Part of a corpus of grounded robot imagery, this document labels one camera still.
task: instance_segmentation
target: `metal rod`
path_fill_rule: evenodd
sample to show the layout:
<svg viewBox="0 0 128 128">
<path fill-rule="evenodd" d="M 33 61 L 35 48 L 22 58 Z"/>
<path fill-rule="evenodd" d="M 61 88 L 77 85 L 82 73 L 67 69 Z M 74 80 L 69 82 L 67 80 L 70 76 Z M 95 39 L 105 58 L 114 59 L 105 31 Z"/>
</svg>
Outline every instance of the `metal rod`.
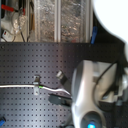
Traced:
<svg viewBox="0 0 128 128">
<path fill-rule="evenodd" d="M 81 25 L 80 25 L 80 43 L 84 42 L 84 13 L 85 13 L 85 2 L 84 0 L 81 0 Z"/>
<path fill-rule="evenodd" d="M 54 42 L 58 42 L 58 0 L 55 0 Z"/>
<path fill-rule="evenodd" d="M 61 42 L 61 0 L 58 0 L 58 42 Z"/>
<path fill-rule="evenodd" d="M 86 14 L 85 14 L 85 42 L 90 42 L 90 0 L 86 0 Z"/>
</svg>

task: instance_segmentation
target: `wire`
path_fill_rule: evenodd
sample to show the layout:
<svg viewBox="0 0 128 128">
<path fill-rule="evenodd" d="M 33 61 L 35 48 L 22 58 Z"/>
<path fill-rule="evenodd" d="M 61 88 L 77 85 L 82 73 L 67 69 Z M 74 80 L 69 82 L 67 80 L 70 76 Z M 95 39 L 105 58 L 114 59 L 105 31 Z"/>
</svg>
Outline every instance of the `wire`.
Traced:
<svg viewBox="0 0 128 128">
<path fill-rule="evenodd" d="M 0 85 L 0 88 L 35 87 L 35 85 Z"/>
<path fill-rule="evenodd" d="M 23 33 L 22 33 L 22 31 L 21 31 L 21 37 L 22 37 L 22 39 L 23 39 L 23 42 L 25 42 L 25 39 L 24 39 L 24 36 L 23 36 Z"/>
<path fill-rule="evenodd" d="M 116 63 L 117 61 L 113 62 L 98 78 L 96 85 L 99 83 L 100 79 L 105 75 L 105 73 Z"/>
<path fill-rule="evenodd" d="M 3 39 L 5 42 L 8 42 L 7 40 L 5 40 L 3 37 L 1 37 L 1 39 Z"/>
</svg>

